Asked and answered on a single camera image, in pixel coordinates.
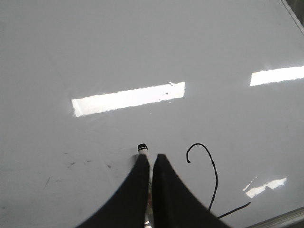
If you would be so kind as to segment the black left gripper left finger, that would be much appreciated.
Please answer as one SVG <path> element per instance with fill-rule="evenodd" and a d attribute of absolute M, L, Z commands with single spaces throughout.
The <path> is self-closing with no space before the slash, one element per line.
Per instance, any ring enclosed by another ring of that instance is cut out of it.
<path fill-rule="evenodd" d="M 79 228 L 143 228 L 147 200 L 147 176 L 143 158 L 135 165 L 114 195 Z"/>

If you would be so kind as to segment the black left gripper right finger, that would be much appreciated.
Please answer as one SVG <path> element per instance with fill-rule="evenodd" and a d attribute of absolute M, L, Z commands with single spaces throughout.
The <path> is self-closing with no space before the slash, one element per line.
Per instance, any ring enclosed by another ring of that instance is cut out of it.
<path fill-rule="evenodd" d="M 152 177 L 156 228 L 227 228 L 188 190 L 165 154 L 158 154 Z"/>

